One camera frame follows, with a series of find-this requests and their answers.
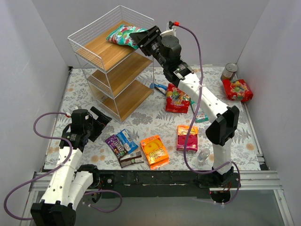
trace red snack bag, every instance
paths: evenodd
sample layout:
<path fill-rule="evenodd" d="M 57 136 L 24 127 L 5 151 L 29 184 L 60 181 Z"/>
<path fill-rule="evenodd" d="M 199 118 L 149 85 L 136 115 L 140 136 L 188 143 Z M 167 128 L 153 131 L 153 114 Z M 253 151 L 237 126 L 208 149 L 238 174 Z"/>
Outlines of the red snack bag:
<path fill-rule="evenodd" d="M 167 112 L 187 113 L 190 105 L 189 96 L 178 89 L 172 83 L 168 84 L 166 91 L 166 108 Z"/>
<path fill-rule="evenodd" d="M 223 80 L 222 83 L 224 84 L 226 95 L 229 100 L 246 102 L 251 100 L 253 97 L 252 91 L 243 79 L 239 79 L 234 82 L 231 82 L 230 80 Z"/>

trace wire rack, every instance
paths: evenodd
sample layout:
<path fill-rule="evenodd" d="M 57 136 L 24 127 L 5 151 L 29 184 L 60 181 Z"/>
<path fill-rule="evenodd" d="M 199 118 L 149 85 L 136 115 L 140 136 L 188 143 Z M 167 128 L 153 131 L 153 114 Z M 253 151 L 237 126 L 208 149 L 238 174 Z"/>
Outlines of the wire rack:
<path fill-rule="evenodd" d="M 68 37 L 78 62 L 81 58 L 95 68 L 93 73 L 87 73 L 79 62 L 93 96 L 100 107 L 119 122 L 123 122 L 130 116 L 128 112 L 123 113 L 120 110 L 122 94 L 130 93 L 129 89 L 135 88 L 135 85 L 140 91 L 144 90 L 149 93 L 148 88 L 154 82 L 153 58 L 139 55 L 129 46 L 121 47 L 107 42 L 106 37 L 121 24 L 150 29 L 154 26 L 154 20 L 124 6 L 117 6 Z M 132 66 L 137 67 L 137 70 L 130 73 L 133 69 L 129 65 L 133 62 L 137 66 Z M 152 70 L 151 78 L 139 76 L 146 67 L 150 67 Z"/>

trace leaf pattern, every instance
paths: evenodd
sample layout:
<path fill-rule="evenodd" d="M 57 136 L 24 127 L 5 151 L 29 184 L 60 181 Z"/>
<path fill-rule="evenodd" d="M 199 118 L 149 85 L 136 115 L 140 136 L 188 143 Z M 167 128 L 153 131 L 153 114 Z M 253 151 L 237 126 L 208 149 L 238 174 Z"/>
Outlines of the leaf pattern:
<path fill-rule="evenodd" d="M 200 76 L 199 67 L 192 67 L 196 70 L 198 77 Z M 260 170 L 260 166 L 256 156 L 255 142 L 251 136 L 251 129 L 247 124 L 246 113 L 240 102 L 229 101 L 225 95 L 220 76 L 223 67 L 204 67 L 204 83 L 221 101 L 229 106 L 236 105 L 240 110 L 238 119 L 238 129 L 231 146 L 231 157 L 241 170 Z M 86 76 L 90 76 L 95 69 L 84 69 Z M 167 85 L 169 82 L 163 75 L 161 67 L 155 67 L 156 83 Z M 152 67 L 146 68 L 137 78 L 138 81 L 146 85 L 151 84 Z M 178 114 L 165 111 L 165 97 L 162 93 L 154 90 L 151 94 L 122 124 L 112 120 L 102 131 L 100 137 L 93 143 L 85 146 L 83 155 L 77 165 L 77 168 L 82 164 L 95 164 L 101 170 L 120 170 L 121 167 L 113 151 L 105 143 L 105 140 L 123 129 L 126 129 L 132 139 L 138 144 L 137 151 L 142 151 L 140 141 L 147 137 L 159 134 L 165 144 L 170 163 L 160 167 L 158 170 L 187 170 L 184 162 L 183 152 L 176 150 L 177 126 L 189 125 L 192 119 L 192 111 L 189 108 L 187 114 Z M 92 106 L 97 107 L 101 112 L 110 116 L 106 111 L 102 110 L 98 103 L 94 100 L 89 85 L 83 72 L 80 69 L 73 69 L 66 93 L 63 97 L 63 105 L 60 109 L 62 112 L 72 112 L 74 107 L 81 106 L 84 109 L 90 109 Z M 70 118 L 63 115 L 58 116 L 54 136 L 60 137 L 62 130 L 70 123 Z M 187 153 L 187 159 L 190 166 L 196 170 L 210 170 L 213 165 L 213 148 L 211 142 L 206 137 L 206 129 L 210 122 L 202 122 L 195 124 L 198 126 L 198 152 Z M 52 140 L 48 151 L 44 169 L 53 169 L 56 165 L 58 152 L 54 151 L 58 147 L 59 141 Z M 197 156 L 202 148 L 209 148 L 211 155 L 202 164 L 197 160 Z M 143 154 L 144 163 L 134 164 L 123 168 L 123 170 L 150 170 L 147 159 Z"/>

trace green snack bag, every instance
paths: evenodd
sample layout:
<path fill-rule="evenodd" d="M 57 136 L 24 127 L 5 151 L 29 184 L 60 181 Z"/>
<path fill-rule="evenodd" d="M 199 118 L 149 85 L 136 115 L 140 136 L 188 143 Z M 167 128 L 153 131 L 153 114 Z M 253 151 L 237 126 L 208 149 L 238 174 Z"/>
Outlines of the green snack bag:
<path fill-rule="evenodd" d="M 197 103 L 190 99 L 190 105 L 192 112 L 195 113 L 197 109 Z M 196 122 L 208 121 L 208 116 L 200 108 L 198 109 L 198 114 L 196 117 Z"/>
<path fill-rule="evenodd" d="M 122 24 L 119 28 L 109 34 L 107 40 L 118 45 L 129 45 L 134 49 L 138 49 L 137 44 L 131 39 L 130 33 L 144 31 L 146 31 L 144 28 Z"/>

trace can lid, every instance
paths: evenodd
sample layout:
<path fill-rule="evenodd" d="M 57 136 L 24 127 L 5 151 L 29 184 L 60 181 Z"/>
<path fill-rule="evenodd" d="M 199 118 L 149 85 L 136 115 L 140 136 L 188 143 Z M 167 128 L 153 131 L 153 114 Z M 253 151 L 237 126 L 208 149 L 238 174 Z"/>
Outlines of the can lid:
<path fill-rule="evenodd" d="M 228 63 L 226 69 L 228 72 L 237 72 L 238 67 L 235 63 Z"/>

